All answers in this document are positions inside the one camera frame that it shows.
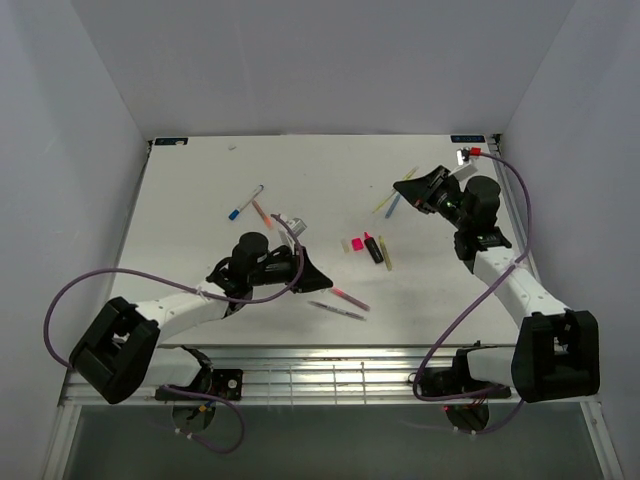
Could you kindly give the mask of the blue pen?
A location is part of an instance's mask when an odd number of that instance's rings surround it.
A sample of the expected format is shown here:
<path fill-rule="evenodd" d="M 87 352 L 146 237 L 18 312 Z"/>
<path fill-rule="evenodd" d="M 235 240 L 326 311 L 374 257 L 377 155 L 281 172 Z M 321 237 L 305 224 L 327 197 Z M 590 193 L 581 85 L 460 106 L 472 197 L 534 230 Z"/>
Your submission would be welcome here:
<path fill-rule="evenodd" d="M 393 212 L 395 211 L 399 201 L 402 199 L 402 195 L 398 192 L 396 192 L 393 195 L 393 199 L 391 200 L 391 204 L 390 206 L 387 208 L 385 215 L 384 215 L 384 219 L 389 219 L 391 217 L 391 215 L 393 214 Z"/>

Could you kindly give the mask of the thin yellow pen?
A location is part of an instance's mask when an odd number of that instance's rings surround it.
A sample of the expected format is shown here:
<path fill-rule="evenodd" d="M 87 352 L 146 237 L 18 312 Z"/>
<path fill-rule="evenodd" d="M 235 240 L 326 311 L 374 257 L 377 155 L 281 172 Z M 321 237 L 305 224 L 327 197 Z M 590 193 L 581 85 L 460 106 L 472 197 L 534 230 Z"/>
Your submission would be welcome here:
<path fill-rule="evenodd" d="M 409 180 L 413 177 L 413 175 L 418 171 L 419 167 L 416 166 L 414 168 L 412 168 L 402 179 L 401 181 L 406 181 Z M 387 195 L 373 210 L 372 210 L 372 214 L 375 214 L 376 212 L 378 212 L 380 209 L 382 209 L 385 204 L 387 202 L 389 202 L 397 193 L 397 190 L 395 188 L 393 188 L 391 190 L 391 193 L 389 195 Z"/>

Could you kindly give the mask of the pink highlighter cap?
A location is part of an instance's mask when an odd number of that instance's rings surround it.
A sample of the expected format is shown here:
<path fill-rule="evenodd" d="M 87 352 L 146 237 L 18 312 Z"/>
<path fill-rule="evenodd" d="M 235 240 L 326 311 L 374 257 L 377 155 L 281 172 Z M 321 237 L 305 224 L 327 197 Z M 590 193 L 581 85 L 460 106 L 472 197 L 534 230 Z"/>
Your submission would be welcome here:
<path fill-rule="evenodd" d="M 353 238 L 351 240 L 352 249 L 357 252 L 364 249 L 364 244 L 360 238 Z"/>

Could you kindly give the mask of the black pink highlighter body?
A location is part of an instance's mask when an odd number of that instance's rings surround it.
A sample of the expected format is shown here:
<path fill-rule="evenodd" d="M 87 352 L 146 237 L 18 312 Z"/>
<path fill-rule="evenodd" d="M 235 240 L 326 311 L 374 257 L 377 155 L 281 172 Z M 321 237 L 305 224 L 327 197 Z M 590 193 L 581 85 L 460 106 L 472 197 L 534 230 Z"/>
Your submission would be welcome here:
<path fill-rule="evenodd" d="M 384 262 L 384 256 L 375 241 L 375 239 L 368 233 L 364 233 L 364 246 L 367 249 L 369 255 L 375 264 L 380 264 Z"/>

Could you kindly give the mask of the yellow highlighter pen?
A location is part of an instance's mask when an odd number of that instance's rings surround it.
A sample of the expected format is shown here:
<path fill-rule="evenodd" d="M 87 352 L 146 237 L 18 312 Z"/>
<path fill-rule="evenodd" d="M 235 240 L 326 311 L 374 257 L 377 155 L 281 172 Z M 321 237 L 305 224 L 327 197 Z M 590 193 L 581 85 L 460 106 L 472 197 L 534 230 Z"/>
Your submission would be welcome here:
<path fill-rule="evenodd" d="M 385 263 L 386 269 L 387 271 L 391 272 L 393 269 L 393 265 L 392 265 L 392 261 L 391 261 L 385 240 L 382 235 L 378 237 L 378 242 L 379 242 L 380 250 L 382 253 L 382 257 L 383 257 L 383 261 Z"/>

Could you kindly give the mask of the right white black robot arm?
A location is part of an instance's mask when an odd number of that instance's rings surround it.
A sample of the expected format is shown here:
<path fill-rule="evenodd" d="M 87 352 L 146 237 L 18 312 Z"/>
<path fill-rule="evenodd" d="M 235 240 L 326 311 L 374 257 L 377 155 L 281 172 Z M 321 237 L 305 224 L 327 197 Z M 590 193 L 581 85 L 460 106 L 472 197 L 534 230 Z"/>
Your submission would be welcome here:
<path fill-rule="evenodd" d="M 498 227 L 500 185 L 477 175 L 460 183 L 443 166 L 396 191 L 416 210 L 438 214 L 456 229 L 458 259 L 486 291 L 453 322 L 459 326 L 484 299 L 495 296 L 518 329 L 513 347 L 476 345 L 456 352 L 448 370 L 428 377 L 420 364 L 413 393 L 422 401 L 488 394 L 512 388 L 527 403 L 591 396 L 600 388 L 599 329 L 588 311 L 570 309 L 525 268 Z"/>

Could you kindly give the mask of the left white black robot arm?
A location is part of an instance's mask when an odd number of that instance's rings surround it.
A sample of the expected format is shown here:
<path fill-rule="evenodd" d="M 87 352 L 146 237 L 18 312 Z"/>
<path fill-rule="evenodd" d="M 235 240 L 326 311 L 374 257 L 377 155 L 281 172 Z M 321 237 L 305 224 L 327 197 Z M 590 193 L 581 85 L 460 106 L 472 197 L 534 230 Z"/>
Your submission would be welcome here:
<path fill-rule="evenodd" d="M 294 294 L 332 287 L 305 248 L 270 249 L 266 236 L 242 235 L 230 256 L 203 282 L 161 299 L 132 303 L 110 299 L 99 311 L 69 358 L 71 366 L 110 404 L 144 386 L 170 387 L 160 400 L 182 391 L 201 399 L 213 391 L 214 368 L 195 348 L 163 347 L 163 342 L 196 326 L 225 319 L 253 299 L 257 287 L 287 286 Z"/>

